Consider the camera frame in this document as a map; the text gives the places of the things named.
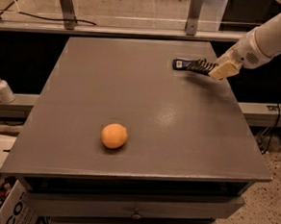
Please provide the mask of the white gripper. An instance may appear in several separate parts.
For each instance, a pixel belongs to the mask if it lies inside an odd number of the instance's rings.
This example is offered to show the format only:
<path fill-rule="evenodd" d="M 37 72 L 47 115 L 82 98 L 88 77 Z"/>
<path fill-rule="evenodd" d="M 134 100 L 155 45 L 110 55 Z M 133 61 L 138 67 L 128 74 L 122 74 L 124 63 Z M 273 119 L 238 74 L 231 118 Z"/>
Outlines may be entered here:
<path fill-rule="evenodd" d="M 251 30 L 215 61 L 216 66 L 209 72 L 213 79 L 220 80 L 237 75 L 242 67 L 255 69 L 271 58 L 263 54 L 257 45 L 256 30 Z"/>

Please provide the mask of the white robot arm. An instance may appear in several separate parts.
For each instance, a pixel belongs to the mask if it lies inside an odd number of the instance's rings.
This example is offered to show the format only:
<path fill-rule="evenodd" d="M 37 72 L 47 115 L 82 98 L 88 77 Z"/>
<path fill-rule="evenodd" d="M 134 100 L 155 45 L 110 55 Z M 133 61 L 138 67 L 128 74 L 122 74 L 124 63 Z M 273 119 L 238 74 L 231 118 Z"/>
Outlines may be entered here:
<path fill-rule="evenodd" d="M 217 58 L 217 66 L 209 72 L 214 79 L 226 79 L 242 68 L 255 69 L 281 55 L 281 13 L 258 26 Z"/>

